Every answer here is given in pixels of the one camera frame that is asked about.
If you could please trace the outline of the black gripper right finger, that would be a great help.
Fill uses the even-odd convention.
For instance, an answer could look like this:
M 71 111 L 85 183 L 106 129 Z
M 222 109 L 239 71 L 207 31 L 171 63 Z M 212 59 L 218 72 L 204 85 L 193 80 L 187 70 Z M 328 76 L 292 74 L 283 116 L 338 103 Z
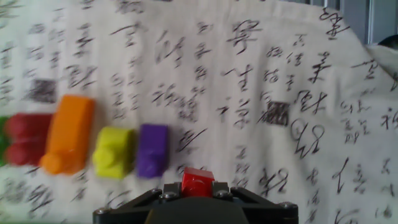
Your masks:
M 273 203 L 243 187 L 228 187 L 226 182 L 212 182 L 214 198 L 237 203 L 250 216 L 298 216 L 298 205 L 292 202 Z

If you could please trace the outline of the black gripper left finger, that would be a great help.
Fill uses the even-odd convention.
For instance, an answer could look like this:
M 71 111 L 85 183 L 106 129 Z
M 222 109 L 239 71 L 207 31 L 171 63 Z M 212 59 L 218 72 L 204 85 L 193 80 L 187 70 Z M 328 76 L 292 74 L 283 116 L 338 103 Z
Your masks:
M 101 207 L 93 212 L 93 216 L 147 216 L 157 205 L 180 199 L 182 197 L 181 182 L 165 184 L 163 189 L 151 189 L 125 203 L 119 208 Z

